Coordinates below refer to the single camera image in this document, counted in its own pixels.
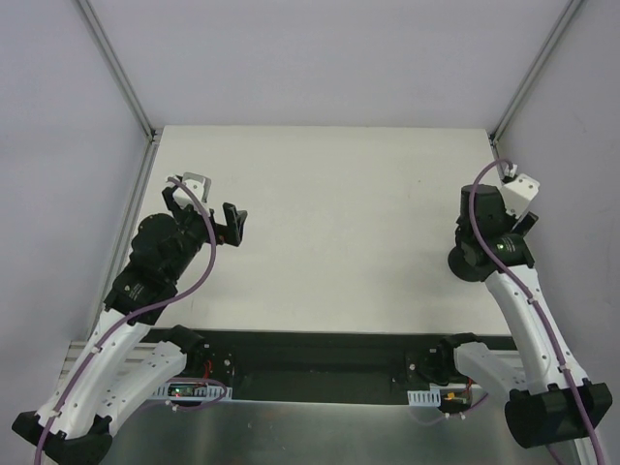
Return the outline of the black phone stand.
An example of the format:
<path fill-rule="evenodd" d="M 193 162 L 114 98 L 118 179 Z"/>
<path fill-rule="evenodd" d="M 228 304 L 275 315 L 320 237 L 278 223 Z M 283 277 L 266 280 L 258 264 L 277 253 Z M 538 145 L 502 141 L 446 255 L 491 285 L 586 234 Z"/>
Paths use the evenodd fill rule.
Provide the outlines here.
<path fill-rule="evenodd" d="M 454 247 L 448 255 L 449 269 L 454 276 L 462 281 L 475 283 L 483 282 L 491 273 L 488 266 L 472 266 L 465 261 L 463 252 Z"/>

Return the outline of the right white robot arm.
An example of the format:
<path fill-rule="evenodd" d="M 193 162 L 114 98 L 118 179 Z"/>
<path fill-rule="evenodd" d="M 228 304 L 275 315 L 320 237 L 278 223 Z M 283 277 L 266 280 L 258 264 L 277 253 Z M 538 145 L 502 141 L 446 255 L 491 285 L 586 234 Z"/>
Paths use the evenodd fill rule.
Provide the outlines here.
<path fill-rule="evenodd" d="M 429 384 L 463 378 L 504 408 L 516 442 L 525 449 L 586 438 L 612 405 L 604 383 L 594 384 L 572 355 L 543 297 L 525 242 L 538 218 L 527 211 L 537 187 L 518 179 L 500 188 L 466 185 L 460 193 L 449 269 L 482 282 L 498 304 L 519 353 L 516 371 L 473 333 L 447 336 L 418 364 Z"/>

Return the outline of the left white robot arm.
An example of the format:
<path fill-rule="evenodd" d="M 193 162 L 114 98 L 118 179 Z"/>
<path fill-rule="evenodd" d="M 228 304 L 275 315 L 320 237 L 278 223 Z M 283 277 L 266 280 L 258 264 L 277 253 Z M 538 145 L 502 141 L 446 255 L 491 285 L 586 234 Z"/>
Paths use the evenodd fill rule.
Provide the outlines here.
<path fill-rule="evenodd" d="M 166 383 L 181 385 L 164 402 L 174 412 L 231 397 L 232 356 L 182 325 L 167 330 L 138 367 L 118 373 L 163 311 L 205 282 L 217 246 L 242 241 L 246 211 L 224 204 L 220 225 L 206 206 L 207 192 L 196 179 L 169 179 L 163 191 L 168 212 L 139 224 L 129 261 L 69 374 L 47 403 L 15 419 L 14 433 L 36 448 L 35 463 L 44 457 L 58 464 L 100 463 L 121 426 Z"/>

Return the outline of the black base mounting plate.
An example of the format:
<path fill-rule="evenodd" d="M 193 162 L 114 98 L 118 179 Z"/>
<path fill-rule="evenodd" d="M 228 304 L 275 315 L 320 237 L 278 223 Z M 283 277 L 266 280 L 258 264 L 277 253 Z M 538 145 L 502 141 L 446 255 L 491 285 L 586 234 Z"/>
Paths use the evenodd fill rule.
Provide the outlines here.
<path fill-rule="evenodd" d="M 410 391 L 462 382 L 441 335 L 154 329 L 190 351 L 188 373 L 232 399 L 404 405 Z"/>

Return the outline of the left aluminium frame post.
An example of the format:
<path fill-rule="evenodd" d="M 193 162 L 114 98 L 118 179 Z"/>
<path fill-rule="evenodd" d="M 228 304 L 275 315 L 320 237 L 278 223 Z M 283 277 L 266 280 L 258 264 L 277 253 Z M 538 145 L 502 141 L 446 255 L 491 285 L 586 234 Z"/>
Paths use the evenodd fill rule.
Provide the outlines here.
<path fill-rule="evenodd" d="M 73 4 L 90 34 L 96 49 L 98 49 L 101 54 L 121 97 L 138 123 L 141 132 L 149 142 L 154 141 L 158 137 L 158 130 L 147 116 L 140 98 L 119 60 L 109 35 L 105 30 L 104 24 L 99 19 L 95 8 L 88 0 L 75 0 Z"/>

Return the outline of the aluminium frame post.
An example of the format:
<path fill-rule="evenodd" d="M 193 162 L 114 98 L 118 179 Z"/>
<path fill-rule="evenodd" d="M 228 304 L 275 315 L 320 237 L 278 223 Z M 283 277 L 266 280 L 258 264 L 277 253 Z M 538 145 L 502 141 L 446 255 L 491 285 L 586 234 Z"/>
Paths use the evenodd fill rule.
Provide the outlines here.
<path fill-rule="evenodd" d="M 154 141 L 158 137 L 158 130 L 147 116 L 140 98 L 119 60 L 109 35 L 105 30 L 104 24 L 99 19 L 95 8 L 88 0 L 75 0 L 73 4 L 90 34 L 96 49 L 98 49 L 101 54 L 121 97 L 138 123 L 141 132 L 149 142 Z"/>
<path fill-rule="evenodd" d="M 514 121 L 518 111 L 524 105 L 529 94 L 533 91 L 538 79 L 543 75 L 543 71 L 556 48 L 561 44 L 580 11 L 586 4 L 587 2 L 585 0 L 570 0 L 567 1 L 562 8 L 532 63 L 529 65 L 515 91 L 512 93 L 498 122 L 488 133 L 488 139 L 492 149 L 495 149 L 499 145 L 500 140 Z"/>

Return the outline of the front aluminium rail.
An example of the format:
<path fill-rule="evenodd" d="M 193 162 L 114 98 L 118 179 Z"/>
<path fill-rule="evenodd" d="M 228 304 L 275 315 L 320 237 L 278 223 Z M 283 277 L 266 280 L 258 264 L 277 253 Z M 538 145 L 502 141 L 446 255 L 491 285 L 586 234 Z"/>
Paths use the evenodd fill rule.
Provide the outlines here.
<path fill-rule="evenodd" d="M 84 347 L 84 341 L 71 342 L 59 374 L 58 384 L 60 384 L 60 382 L 68 376 Z M 118 366 L 117 375 L 122 376 L 135 369 L 154 351 L 154 347 L 154 343 L 137 344 L 137 346 L 126 355 L 124 361 Z M 522 360 L 517 351 L 491 350 L 491 353 L 518 372 L 522 378 L 525 377 L 525 370 L 523 368 Z"/>

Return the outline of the right aluminium frame post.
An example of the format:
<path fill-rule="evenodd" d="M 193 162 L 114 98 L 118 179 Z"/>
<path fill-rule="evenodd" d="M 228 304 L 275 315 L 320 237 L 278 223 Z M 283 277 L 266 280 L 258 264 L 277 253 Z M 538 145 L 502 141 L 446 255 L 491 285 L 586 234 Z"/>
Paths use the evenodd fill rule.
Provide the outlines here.
<path fill-rule="evenodd" d="M 543 75 L 543 71 L 556 48 L 561 44 L 580 11 L 586 4 L 587 2 L 585 0 L 570 0 L 567 1 L 562 8 L 532 63 L 529 65 L 515 91 L 512 93 L 498 122 L 488 133 L 488 139 L 492 149 L 495 149 L 499 145 L 500 140 L 514 121 L 518 111 L 524 105 L 529 94 L 533 91 L 538 79 Z"/>

